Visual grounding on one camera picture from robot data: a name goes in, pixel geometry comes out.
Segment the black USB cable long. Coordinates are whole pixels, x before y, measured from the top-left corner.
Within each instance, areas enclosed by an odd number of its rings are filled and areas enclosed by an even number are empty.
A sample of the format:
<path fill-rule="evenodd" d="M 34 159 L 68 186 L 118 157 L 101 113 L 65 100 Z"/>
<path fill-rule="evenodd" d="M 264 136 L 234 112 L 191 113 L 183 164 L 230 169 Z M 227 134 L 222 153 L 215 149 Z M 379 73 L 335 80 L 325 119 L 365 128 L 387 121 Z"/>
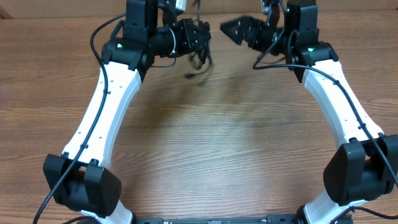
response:
<path fill-rule="evenodd" d="M 204 22 L 203 20 L 200 19 L 200 6 L 201 6 L 201 1 L 200 0 L 195 0 L 192 4 L 192 6 L 197 6 L 197 22 L 199 29 L 203 32 L 210 32 L 210 24 L 208 22 Z M 202 66 L 206 64 L 206 61 L 208 60 L 208 66 L 201 72 L 198 73 L 187 73 L 184 75 L 186 79 L 192 79 L 194 77 L 197 77 L 199 75 L 205 74 L 205 78 L 201 81 L 201 85 L 204 85 L 209 79 L 210 75 L 213 73 L 213 59 L 211 57 L 211 52 L 210 52 L 210 43 L 206 42 L 202 47 L 200 47 L 197 51 L 194 53 L 190 53 L 188 55 L 188 61 L 191 63 L 191 66 L 195 70 L 201 70 Z"/>

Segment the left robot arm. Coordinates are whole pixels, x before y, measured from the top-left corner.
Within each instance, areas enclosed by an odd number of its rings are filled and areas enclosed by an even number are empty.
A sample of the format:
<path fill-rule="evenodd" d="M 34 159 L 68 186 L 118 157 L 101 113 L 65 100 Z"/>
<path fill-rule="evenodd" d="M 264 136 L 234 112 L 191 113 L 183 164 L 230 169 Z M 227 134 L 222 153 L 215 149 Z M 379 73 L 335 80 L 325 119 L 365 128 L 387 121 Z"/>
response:
<path fill-rule="evenodd" d="M 209 24 L 184 19 L 185 1 L 128 0 L 126 12 L 100 52 L 99 79 L 85 115 L 59 156 L 43 171 L 48 200 L 80 213 L 78 223 L 134 223 L 121 202 L 121 181 L 110 172 L 114 142 L 127 108 L 156 57 L 210 59 Z"/>

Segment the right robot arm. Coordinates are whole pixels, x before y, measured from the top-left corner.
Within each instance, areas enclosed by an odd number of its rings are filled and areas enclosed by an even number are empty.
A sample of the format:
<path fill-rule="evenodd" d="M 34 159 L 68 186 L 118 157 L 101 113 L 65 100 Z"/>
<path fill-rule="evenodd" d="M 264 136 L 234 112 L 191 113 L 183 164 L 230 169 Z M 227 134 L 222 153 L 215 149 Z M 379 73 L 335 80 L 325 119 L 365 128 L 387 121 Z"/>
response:
<path fill-rule="evenodd" d="M 331 44 L 319 39 L 315 1 L 263 1 L 266 20 L 243 16 L 221 24 L 236 44 L 278 57 L 312 94 L 328 122 L 336 152 L 323 171 L 323 192 L 294 215 L 267 223 L 351 223 L 351 214 L 397 187 L 397 136 L 388 136 L 361 106 Z"/>

